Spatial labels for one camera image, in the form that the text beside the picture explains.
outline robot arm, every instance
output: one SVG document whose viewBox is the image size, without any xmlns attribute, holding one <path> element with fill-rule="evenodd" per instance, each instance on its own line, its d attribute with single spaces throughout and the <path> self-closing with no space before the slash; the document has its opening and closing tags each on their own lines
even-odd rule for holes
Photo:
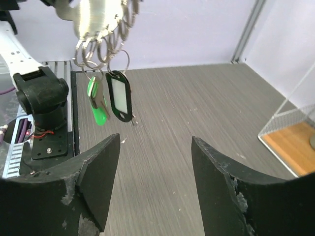
<svg viewBox="0 0 315 236">
<path fill-rule="evenodd" d="M 18 2 L 1 1 L 0 10 L 7 18 L 0 22 L 1 56 L 9 69 L 12 83 L 23 110 L 33 116 L 41 131 L 59 129 L 66 123 L 64 105 L 69 88 L 64 79 L 58 79 L 49 67 L 34 60 L 16 39 L 14 22 L 9 10 L 18 10 Z M 53 0 L 42 0 L 47 6 Z"/>
</svg>

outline key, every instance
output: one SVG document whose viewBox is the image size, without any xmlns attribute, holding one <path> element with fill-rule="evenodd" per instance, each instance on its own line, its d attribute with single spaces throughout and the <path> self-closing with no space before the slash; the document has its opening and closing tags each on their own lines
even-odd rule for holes
<svg viewBox="0 0 315 236">
<path fill-rule="evenodd" d="M 110 103 L 114 115 L 122 122 L 132 121 L 131 88 L 126 75 L 114 70 L 106 73 Z"/>
<path fill-rule="evenodd" d="M 104 125 L 110 118 L 103 94 L 103 83 L 99 77 L 93 76 L 88 85 L 88 97 L 95 121 L 98 125 Z"/>
<path fill-rule="evenodd" d="M 99 77 L 95 76 L 94 77 L 94 84 L 95 86 L 97 85 L 96 88 L 96 95 L 94 98 L 95 104 L 97 108 L 101 108 L 107 116 L 107 119 L 110 119 L 110 115 L 109 112 L 107 110 L 106 104 L 105 104 L 105 97 L 104 97 L 104 86 L 102 81 L 99 79 Z"/>
</svg>

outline metal key ring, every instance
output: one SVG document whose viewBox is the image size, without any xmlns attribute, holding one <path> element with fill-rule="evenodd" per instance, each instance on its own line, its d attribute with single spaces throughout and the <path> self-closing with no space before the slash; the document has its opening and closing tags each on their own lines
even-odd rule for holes
<svg viewBox="0 0 315 236">
<path fill-rule="evenodd" d="M 79 49 L 80 47 L 83 45 L 83 43 L 86 42 L 86 39 L 80 39 L 75 47 L 75 54 L 74 54 L 74 58 L 73 59 L 73 62 L 75 65 L 79 66 L 79 67 L 82 67 L 82 66 L 85 66 L 85 63 L 84 61 L 83 62 L 78 62 L 78 54 L 79 54 Z M 96 49 L 96 44 L 94 45 L 93 47 L 93 44 L 91 44 L 90 46 L 90 50 L 89 52 L 84 56 L 87 60 L 91 60 L 93 54 L 94 54 L 94 51 Z"/>
<path fill-rule="evenodd" d="M 126 68 L 124 69 L 124 71 L 122 72 L 123 74 L 125 74 L 126 71 L 127 71 L 128 68 L 129 68 L 129 65 L 130 65 L 130 56 L 129 56 L 129 54 L 128 54 L 128 52 L 127 52 L 126 50 L 121 50 L 121 52 L 126 53 L 127 59 L 128 59 L 127 66 L 126 66 Z M 110 61 L 111 61 L 111 59 L 108 61 L 108 64 L 107 64 L 107 72 L 108 72 L 109 74 L 111 74 L 111 75 L 116 76 L 116 75 L 113 73 L 113 71 L 110 69 Z"/>
<path fill-rule="evenodd" d="M 111 34 L 109 34 L 108 35 L 108 39 L 104 39 L 104 40 L 106 40 L 107 42 L 108 42 L 108 44 L 109 44 L 109 47 L 110 47 L 110 49 L 109 49 L 109 53 L 111 53 L 111 54 L 114 54 L 114 55 L 116 55 L 117 53 L 119 53 L 121 50 L 122 50 L 122 48 L 123 48 L 123 46 L 124 46 L 124 41 L 122 40 L 121 42 L 120 42 L 120 45 L 119 45 L 119 47 L 117 48 L 117 45 L 118 45 L 118 38 L 119 38 L 119 36 L 118 35 L 116 35 L 116 32 L 117 31 L 113 31 L 113 32 L 111 32 Z"/>
<path fill-rule="evenodd" d="M 85 55 L 86 55 L 86 49 L 87 49 L 88 45 L 90 44 L 91 40 L 92 40 L 91 37 L 88 38 L 88 39 L 83 43 L 83 45 L 82 45 L 82 57 L 83 57 L 83 61 L 84 61 L 85 66 L 87 66 L 88 68 L 90 68 L 90 69 L 92 69 L 92 70 L 99 70 L 99 69 L 101 69 L 101 68 L 104 67 L 104 65 L 105 65 L 104 63 L 101 62 L 100 64 L 96 64 L 96 63 L 94 62 L 95 64 L 93 63 L 93 65 L 95 65 L 95 67 L 92 67 L 92 66 L 89 65 L 89 63 L 91 63 L 91 60 L 88 60 L 88 59 L 85 57 Z"/>
<path fill-rule="evenodd" d="M 79 67 L 82 67 L 82 66 L 85 65 L 84 62 L 81 62 L 81 63 L 78 62 L 79 49 L 80 49 L 81 45 L 83 44 L 83 42 L 84 42 L 84 41 L 83 41 L 82 39 L 80 39 L 80 40 L 78 41 L 78 43 L 77 43 L 77 45 L 76 45 L 76 47 L 75 47 L 74 57 L 72 58 L 74 64 L 77 65 L 77 66 L 79 66 Z"/>
<path fill-rule="evenodd" d="M 96 64 L 94 61 L 88 60 L 87 62 L 88 62 L 88 63 L 91 63 L 91 64 L 93 64 L 93 65 L 95 65 L 95 66 L 97 66 L 97 64 Z M 86 71 L 84 70 L 84 67 L 81 67 L 81 69 L 82 69 L 82 72 L 85 74 L 85 76 L 86 76 L 89 80 L 91 80 L 91 78 L 88 76 L 88 74 L 87 74 Z M 104 71 L 103 71 L 101 68 L 98 69 L 98 70 L 99 70 L 100 73 L 102 74 L 101 81 L 103 81 L 104 76 L 105 76 Z"/>
<path fill-rule="evenodd" d="M 106 56 L 103 58 L 102 57 L 102 44 L 103 44 L 104 40 L 105 40 L 106 45 L 107 45 L 107 50 L 106 50 Z M 109 44 L 109 42 L 105 38 L 103 38 L 102 35 L 100 34 L 97 37 L 96 45 L 97 45 L 97 57 L 98 57 L 99 61 L 102 63 L 107 63 L 110 60 L 110 50 L 109 50 L 110 44 Z"/>
</svg>

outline metal disc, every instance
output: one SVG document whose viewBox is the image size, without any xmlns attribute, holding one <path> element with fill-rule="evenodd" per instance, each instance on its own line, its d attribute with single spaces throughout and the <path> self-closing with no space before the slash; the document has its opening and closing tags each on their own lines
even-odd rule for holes
<svg viewBox="0 0 315 236">
<path fill-rule="evenodd" d="M 54 7 L 59 18 L 73 21 L 79 39 L 87 33 L 108 35 L 108 31 L 113 31 L 124 15 L 121 0 L 81 0 L 74 8 L 69 6 L 68 0 L 56 0 Z"/>
</svg>

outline gray table surface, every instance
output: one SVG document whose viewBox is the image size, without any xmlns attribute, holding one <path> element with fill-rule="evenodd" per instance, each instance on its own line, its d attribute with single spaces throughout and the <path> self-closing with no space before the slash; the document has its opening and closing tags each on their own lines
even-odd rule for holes
<svg viewBox="0 0 315 236">
<path fill-rule="evenodd" d="M 293 178 L 257 138 L 284 98 L 247 65 L 143 69 L 126 75 L 136 127 L 114 116 L 97 126 L 86 96 L 88 80 L 77 74 L 80 151 L 110 134 L 121 135 L 104 235 L 204 235 L 191 163 L 192 136 L 255 170 Z"/>
</svg>

